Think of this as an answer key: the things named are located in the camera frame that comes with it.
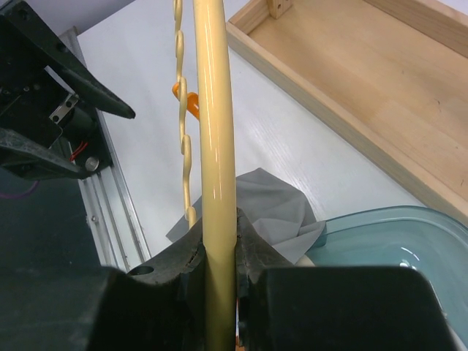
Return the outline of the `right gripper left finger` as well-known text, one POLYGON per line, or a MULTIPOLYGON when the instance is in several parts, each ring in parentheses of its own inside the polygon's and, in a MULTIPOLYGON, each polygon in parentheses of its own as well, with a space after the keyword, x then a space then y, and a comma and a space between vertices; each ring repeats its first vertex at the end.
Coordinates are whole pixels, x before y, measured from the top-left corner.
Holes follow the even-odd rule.
POLYGON ((205 249, 195 224, 117 268, 1 270, 3 350, 202 350, 205 249))

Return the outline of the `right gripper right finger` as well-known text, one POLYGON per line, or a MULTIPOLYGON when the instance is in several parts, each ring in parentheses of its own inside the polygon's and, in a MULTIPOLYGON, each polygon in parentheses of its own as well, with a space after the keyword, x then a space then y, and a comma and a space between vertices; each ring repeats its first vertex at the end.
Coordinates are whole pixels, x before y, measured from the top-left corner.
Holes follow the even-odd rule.
POLYGON ((238 332, 245 350, 453 350, 426 278, 395 266, 298 267, 238 212, 238 332))

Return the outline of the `plain grey underwear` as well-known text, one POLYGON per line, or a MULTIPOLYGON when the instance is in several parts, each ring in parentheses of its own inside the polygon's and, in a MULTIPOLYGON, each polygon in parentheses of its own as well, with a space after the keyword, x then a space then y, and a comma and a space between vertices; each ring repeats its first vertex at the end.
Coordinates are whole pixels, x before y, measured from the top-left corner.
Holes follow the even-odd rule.
POLYGON ((314 265, 306 253, 323 239, 326 224, 316 219, 301 190, 257 168, 237 177, 236 197, 263 240, 296 266, 314 265))

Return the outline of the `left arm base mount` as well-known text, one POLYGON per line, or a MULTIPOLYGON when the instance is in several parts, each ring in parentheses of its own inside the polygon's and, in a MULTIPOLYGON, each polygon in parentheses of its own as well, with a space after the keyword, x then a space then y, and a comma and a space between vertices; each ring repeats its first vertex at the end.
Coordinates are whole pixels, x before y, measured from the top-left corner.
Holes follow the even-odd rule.
POLYGON ((84 169, 87 176, 113 164, 95 108, 78 104, 59 125, 63 132, 52 151, 84 169))

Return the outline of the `yellow plastic hanger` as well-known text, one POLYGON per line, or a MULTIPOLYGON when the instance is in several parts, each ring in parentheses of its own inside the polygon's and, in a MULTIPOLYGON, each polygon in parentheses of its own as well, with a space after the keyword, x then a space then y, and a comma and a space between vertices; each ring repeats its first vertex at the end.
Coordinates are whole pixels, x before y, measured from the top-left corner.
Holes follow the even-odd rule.
POLYGON ((237 212, 233 104, 222 1, 194 1, 200 123, 205 349, 234 350, 237 212))

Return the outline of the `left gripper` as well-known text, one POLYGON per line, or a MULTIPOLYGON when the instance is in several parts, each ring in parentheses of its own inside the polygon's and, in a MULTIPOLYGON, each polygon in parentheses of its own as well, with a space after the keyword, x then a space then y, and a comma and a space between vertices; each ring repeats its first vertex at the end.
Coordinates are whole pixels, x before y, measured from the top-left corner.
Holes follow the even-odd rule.
POLYGON ((133 119, 25 1, 1 6, 1 167, 25 180, 91 173, 52 151, 78 104, 133 119))

